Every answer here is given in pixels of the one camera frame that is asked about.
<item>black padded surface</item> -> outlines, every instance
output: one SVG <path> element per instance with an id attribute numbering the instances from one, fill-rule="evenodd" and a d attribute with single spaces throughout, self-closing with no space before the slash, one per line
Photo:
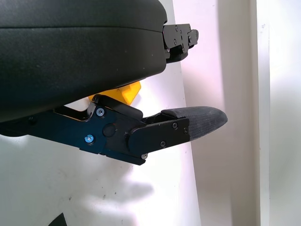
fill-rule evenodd
<path id="1" fill-rule="evenodd" d="M 228 121 L 226 114 L 214 107 L 185 107 L 163 110 L 162 113 L 188 118 L 190 141 L 217 130 Z"/>
<path id="2" fill-rule="evenodd" d="M 161 73 L 162 33 L 132 28 L 0 29 L 0 121 Z"/>
<path id="3" fill-rule="evenodd" d="M 130 27 L 162 32 L 158 0 L 0 0 L 0 28 Z"/>

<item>screw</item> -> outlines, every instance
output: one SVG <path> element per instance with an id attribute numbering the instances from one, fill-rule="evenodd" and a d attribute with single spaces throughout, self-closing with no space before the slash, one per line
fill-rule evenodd
<path id="1" fill-rule="evenodd" d="M 160 143 L 160 146 L 161 146 L 162 148 L 165 148 L 166 142 L 165 142 L 165 141 L 162 141 L 162 142 Z"/>
<path id="2" fill-rule="evenodd" d="M 33 116 L 31 116 L 29 117 L 28 122 L 33 126 L 37 123 L 37 120 Z"/>
<path id="3" fill-rule="evenodd" d="M 104 116 L 104 109 L 103 108 L 98 108 L 96 110 L 96 114 L 99 116 L 99 117 L 103 117 Z"/>
<path id="4" fill-rule="evenodd" d="M 86 143 L 90 144 L 90 143 L 92 143 L 93 141 L 94 141 L 94 136 L 88 135 L 88 136 L 85 137 L 85 142 L 86 142 Z"/>
<path id="5" fill-rule="evenodd" d="M 184 134 L 188 134 L 188 129 L 187 129 L 187 128 L 184 128 L 183 133 L 184 133 Z"/>
<path id="6" fill-rule="evenodd" d="M 174 123 L 174 124 L 173 124 L 173 128 L 174 128 L 174 129 L 177 129 L 177 128 L 178 128 L 178 124 L 177 124 L 177 123 Z"/>
<path id="7" fill-rule="evenodd" d="M 143 154 L 143 155 L 141 155 L 141 158 L 142 159 L 147 159 L 147 156 L 148 156 L 147 154 Z"/>

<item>white background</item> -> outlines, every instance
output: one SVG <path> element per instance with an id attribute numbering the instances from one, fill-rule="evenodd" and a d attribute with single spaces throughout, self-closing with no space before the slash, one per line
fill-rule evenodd
<path id="1" fill-rule="evenodd" d="M 301 222 L 301 2 L 270 1 L 270 225 Z"/>
<path id="2" fill-rule="evenodd" d="M 192 142 L 202 226 L 259 222 L 256 1 L 174 0 L 177 23 L 198 29 L 181 62 L 187 106 L 223 109 L 228 123 Z"/>
<path id="3" fill-rule="evenodd" d="M 172 0 L 162 3 L 174 23 Z M 180 63 L 141 84 L 133 106 L 145 116 L 185 106 Z M 0 136 L 0 149 L 1 225 L 48 226 L 62 212 L 68 226 L 200 225 L 190 143 L 140 167 L 31 136 Z"/>

